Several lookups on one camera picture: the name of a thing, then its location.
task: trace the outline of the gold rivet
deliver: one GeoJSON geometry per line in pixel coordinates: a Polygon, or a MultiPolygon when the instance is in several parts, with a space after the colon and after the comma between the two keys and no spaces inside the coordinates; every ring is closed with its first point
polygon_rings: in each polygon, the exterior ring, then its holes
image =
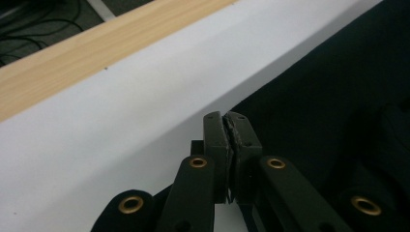
{"type": "Polygon", "coordinates": [[[374,202],[362,196],[353,196],[350,200],[352,205],[360,212],[370,215],[379,216],[382,209],[374,202]]]}
{"type": "Polygon", "coordinates": [[[190,166],[195,168],[204,167],[208,162],[203,158],[195,158],[190,160],[190,166]]]}
{"type": "Polygon", "coordinates": [[[269,166],[276,169],[282,169],[286,166],[286,164],[280,159],[268,159],[267,163],[269,166]]]}
{"type": "Polygon", "coordinates": [[[128,215],[128,214],[132,214],[132,213],[139,211],[143,204],[144,204],[144,200],[140,196],[137,196],[137,195],[129,196],[129,197],[124,198],[120,202],[120,204],[118,205],[118,210],[120,210],[121,213],[128,215]],[[136,201],[136,204],[134,206],[127,207],[126,204],[129,201],[136,201]]]}

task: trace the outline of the gray floor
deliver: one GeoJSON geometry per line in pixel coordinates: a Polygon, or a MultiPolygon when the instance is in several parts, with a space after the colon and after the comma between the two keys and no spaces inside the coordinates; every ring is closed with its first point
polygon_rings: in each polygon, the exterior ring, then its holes
{"type": "MultiPolygon", "coordinates": [[[[103,2],[118,16],[151,1],[103,0],[103,2]]],[[[26,12],[21,16],[0,26],[0,67],[76,35],[81,32],[81,29],[85,31],[101,23],[103,20],[86,0],[32,5],[26,8],[26,12]],[[81,28],[67,20],[75,22],[81,28]],[[25,25],[30,26],[8,33],[25,25]]]]}

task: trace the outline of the wooden edge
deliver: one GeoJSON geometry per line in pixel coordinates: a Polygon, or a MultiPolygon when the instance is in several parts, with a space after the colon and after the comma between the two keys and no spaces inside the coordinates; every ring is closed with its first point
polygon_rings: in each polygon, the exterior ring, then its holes
{"type": "Polygon", "coordinates": [[[0,69],[0,122],[236,0],[156,0],[0,69]]]}

